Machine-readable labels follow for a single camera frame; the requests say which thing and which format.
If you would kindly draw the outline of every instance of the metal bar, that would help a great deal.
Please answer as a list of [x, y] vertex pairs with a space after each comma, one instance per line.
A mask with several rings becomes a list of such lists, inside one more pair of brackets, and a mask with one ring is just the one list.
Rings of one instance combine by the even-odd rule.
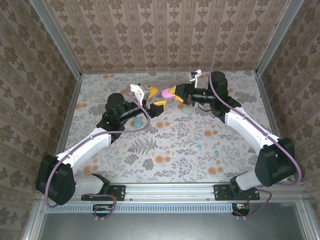
[[[93, 213], [93, 203], [67, 203], [56, 208], [47, 208], [46, 214], [66, 213]], [[98, 210], [96, 213], [108, 213]], [[231, 203], [125, 203], [119, 202], [114, 212], [117, 213], [141, 213], [141, 214], [190, 214], [190, 213], [232, 213]]]
[[[165, 69], [165, 70], [129, 70], [129, 71], [84, 71], [82, 72], [83, 75], [92, 75], [92, 74], [147, 74], [150, 72], [157, 72], [157, 73], [176, 73], [176, 72], [191, 72], [194, 71], [194, 68], [190, 69]], [[201, 69], [202, 73], [207, 73], [209, 69]], [[224, 68], [224, 69], [216, 69], [217, 71], [228, 71], [228, 72], [237, 72], [234, 68]], [[243, 68], [241, 71], [255, 71], [253, 68]]]
[[307, 240], [319, 240], [319, 227], [310, 203], [300, 200], [296, 208]]
[[281, 20], [278, 23], [278, 26], [273, 33], [272, 38], [266, 46], [262, 57], [256, 67], [258, 76], [261, 76], [264, 73], [266, 67], [268, 66], [268, 63], [273, 57], [276, 49], [281, 43], [303, 2], [304, 0], [291, 0], [289, 2]]
[[261, 75], [257, 75], [256, 73], [254, 73], [254, 75], [255, 75], [255, 80], [261, 94], [262, 102], [265, 108], [266, 116], [268, 117], [268, 120], [270, 123], [272, 133], [274, 135], [277, 135], [278, 137], [281, 137], [281, 134], [277, 125], [276, 117], [275, 117], [274, 111], [272, 110], [263, 78]]
[[[59, 138], [59, 142], [56, 147], [55, 155], [63, 152], [65, 150], [72, 118], [75, 112], [78, 96], [81, 90], [82, 80], [79, 79], [75, 82], [74, 90], [72, 93], [72, 97], [70, 100], [69, 108], [65, 116], [64, 124], [62, 127], [61, 135]], [[26, 227], [26, 231], [23, 237], [23, 240], [37, 240], [40, 229], [42, 226], [42, 222], [44, 219], [44, 212], [46, 209], [45, 201], [43, 200], [42, 194], [37, 194], [35, 196], [36, 203], [33, 205], [33, 209], [28, 220], [28, 224]]]
[[66, 112], [64, 124], [63, 124], [62, 130], [61, 130], [61, 135], [60, 135], [58, 144], [56, 146], [55, 155], [62, 153], [65, 150], [70, 126], [72, 123], [72, 119], [73, 119], [73, 116], [75, 113], [75, 109], [76, 109], [76, 105], [77, 105], [77, 101], [78, 101], [78, 97], [79, 97], [79, 93], [81, 90], [81, 84], [82, 84], [82, 79], [79, 79], [78, 81], [75, 82], [74, 90], [73, 90], [72, 97], [71, 97], [71, 100], [69, 103], [69, 108], [68, 108], [68, 111]]
[[30, 218], [25, 228], [23, 240], [37, 240], [45, 217], [46, 204], [44, 201], [33, 205]]
[[79, 80], [81, 77], [81, 70], [75, 61], [71, 50], [64, 41], [62, 34], [58, 30], [54, 20], [51, 18], [51, 15], [42, 0], [30, 0], [31, 5], [34, 7], [36, 13], [39, 15], [41, 21], [43, 22], [46, 30], [53, 39], [55, 45], [59, 49], [59, 52], [63, 56], [66, 64], [71, 70], [76, 80]]
[[[227, 182], [215, 183], [121, 183], [125, 185], [126, 203], [245, 203], [246, 201], [216, 201], [214, 195], [214, 185], [227, 184]], [[271, 202], [299, 202], [301, 198], [306, 200], [305, 189], [302, 184], [297, 186], [274, 185], [267, 188], [272, 192]], [[260, 200], [252, 201], [263, 203], [268, 198], [268, 194], [260, 192]], [[92, 203], [91, 201], [81, 201], [81, 196], [76, 196], [69, 203]]]

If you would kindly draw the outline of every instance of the pink object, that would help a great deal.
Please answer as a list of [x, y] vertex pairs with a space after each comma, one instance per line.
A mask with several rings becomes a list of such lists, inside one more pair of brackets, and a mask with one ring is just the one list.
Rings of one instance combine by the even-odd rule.
[[175, 97], [175, 95], [172, 95], [171, 93], [169, 93], [170, 88], [166, 88], [164, 90], [162, 90], [161, 95], [163, 98], [165, 99], [173, 99]]

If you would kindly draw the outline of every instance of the black cylinder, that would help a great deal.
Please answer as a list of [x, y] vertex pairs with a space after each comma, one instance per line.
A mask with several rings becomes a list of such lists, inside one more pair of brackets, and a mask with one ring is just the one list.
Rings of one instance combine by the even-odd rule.
[[125, 111], [121, 113], [121, 115], [118, 117], [119, 122], [124, 124], [129, 119], [134, 118], [138, 116], [139, 114], [142, 114], [142, 109], [136, 105], [134, 102], [125, 102], [123, 104]]
[[194, 88], [192, 102], [200, 104], [211, 104], [214, 100], [214, 94], [205, 88]]

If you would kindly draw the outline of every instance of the fern print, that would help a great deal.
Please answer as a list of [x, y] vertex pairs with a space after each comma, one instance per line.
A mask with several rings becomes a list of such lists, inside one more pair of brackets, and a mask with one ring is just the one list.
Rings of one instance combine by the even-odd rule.
[[135, 140], [127, 151], [143, 155], [148, 154], [151, 150], [155, 150], [155, 148], [157, 147], [158, 146], [156, 140], [154, 141], [152, 138], [151, 140], [144, 138], [144, 141], [141, 139]]
[[172, 175], [175, 175], [176, 172], [173, 170], [162, 170], [162, 171], [157, 171], [154, 176], [156, 177], [171, 177]]

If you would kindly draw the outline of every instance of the light blue object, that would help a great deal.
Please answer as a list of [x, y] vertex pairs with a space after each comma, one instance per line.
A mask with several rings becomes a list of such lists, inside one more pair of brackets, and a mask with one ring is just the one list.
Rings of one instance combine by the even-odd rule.
[[134, 120], [133, 120], [133, 124], [137, 129], [141, 128], [141, 126], [142, 126], [141, 118], [140, 117], [135, 117]]
[[193, 111], [194, 111], [194, 108], [191, 106], [185, 106], [184, 108], [182, 108], [182, 112], [184, 114], [192, 114]]

